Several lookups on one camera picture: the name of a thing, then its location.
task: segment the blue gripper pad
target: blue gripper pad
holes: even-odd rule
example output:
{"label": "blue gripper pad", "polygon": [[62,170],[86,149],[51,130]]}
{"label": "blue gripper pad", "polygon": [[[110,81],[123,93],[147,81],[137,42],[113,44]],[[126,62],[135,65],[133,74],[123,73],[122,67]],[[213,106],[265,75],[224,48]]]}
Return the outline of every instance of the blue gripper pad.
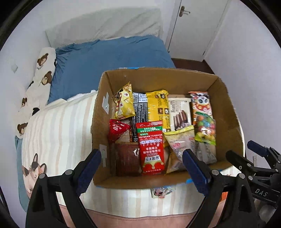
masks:
{"label": "blue gripper pad", "polygon": [[77,188],[76,188],[76,193],[78,196],[80,196],[82,193],[85,193],[87,191],[100,163],[101,163],[101,152],[99,150],[93,150],[85,159],[85,161],[81,162],[82,170],[78,169],[80,171],[80,174],[77,179]]}
{"label": "blue gripper pad", "polygon": [[208,180],[205,177],[205,175],[203,174],[202,170],[197,165],[196,161],[187,152],[187,150],[185,150],[182,154],[182,161],[183,161],[183,164],[185,165],[187,171],[189,172],[189,174],[194,182],[194,185],[197,188],[197,191],[199,193],[204,194],[204,196],[207,196],[209,193]]}
{"label": "blue gripper pad", "polygon": [[247,147],[249,150],[255,152],[259,156],[266,157],[268,155],[266,147],[263,147],[252,140],[247,143]]}

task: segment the white tape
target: white tape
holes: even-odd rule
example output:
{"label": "white tape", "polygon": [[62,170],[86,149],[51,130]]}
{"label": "white tape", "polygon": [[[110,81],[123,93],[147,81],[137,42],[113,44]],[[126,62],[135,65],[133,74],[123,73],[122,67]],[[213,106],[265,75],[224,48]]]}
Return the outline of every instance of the white tape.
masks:
{"label": "white tape", "polygon": [[99,145],[99,150],[100,150],[100,152],[101,152],[101,159],[103,160],[103,167],[106,167],[106,162],[105,162],[105,159],[107,158],[106,146],[100,144],[100,145]]}
{"label": "white tape", "polygon": [[102,104],[102,107],[103,107],[103,109],[106,111],[107,114],[109,113],[108,98],[109,98],[109,94],[106,93],[106,97],[103,96],[103,104]]}

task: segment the wooden floor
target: wooden floor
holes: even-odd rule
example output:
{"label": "wooden floor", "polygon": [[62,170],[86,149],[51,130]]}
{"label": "wooden floor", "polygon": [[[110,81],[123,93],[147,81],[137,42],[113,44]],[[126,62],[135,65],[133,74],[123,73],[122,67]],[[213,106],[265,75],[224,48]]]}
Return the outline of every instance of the wooden floor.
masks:
{"label": "wooden floor", "polygon": [[186,59],[174,59],[172,58],[176,68],[187,69],[187,70],[197,70],[210,74],[214,74],[212,69],[206,63],[205,60],[202,62],[194,61],[194,60],[186,60]]}

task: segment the door handle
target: door handle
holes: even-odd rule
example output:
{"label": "door handle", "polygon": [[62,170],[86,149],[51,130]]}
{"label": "door handle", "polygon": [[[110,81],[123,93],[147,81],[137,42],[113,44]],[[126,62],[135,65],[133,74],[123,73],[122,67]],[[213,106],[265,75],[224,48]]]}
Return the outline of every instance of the door handle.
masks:
{"label": "door handle", "polygon": [[185,9],[184,6],[182,6],[182,7],[180,8],[180,13],[179,13],[179,16],[180,16],[180,17],[182,17],[183,14],[186,14],[186,15],[189,15],[189,14],[190,14],[190,11],[187,11],[187,10],[184,10],[184,9]]}

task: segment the white wall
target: white wall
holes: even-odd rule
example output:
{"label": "white wall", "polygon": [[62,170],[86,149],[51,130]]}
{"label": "white wall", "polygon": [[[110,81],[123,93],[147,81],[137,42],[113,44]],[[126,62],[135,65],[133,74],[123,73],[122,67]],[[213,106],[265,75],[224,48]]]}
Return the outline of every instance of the white wall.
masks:
{"label": "white wall", "polygon": [[[49,46],[45,30],[58,23],[104,8],[157,6],[163,18],[165,41],[175,0],[43,0],[16,27],[0,51],[0,185],[5,194],[12,218],[25,227],[25,212],[18,198],[16,151],[13,116],[21,105],[25,90],[34,76],[37,56]],[[11,65],[18,65],[13,73]]]}
{"label": "white wall", "polygon": [[[262,21],[232,0],[206,62],[228,88],[245,142],[254,140],[281,152],[281,49]],[[246,150],[249,160],[253,153]],[[258,156],[258,165],[266,167]]]}

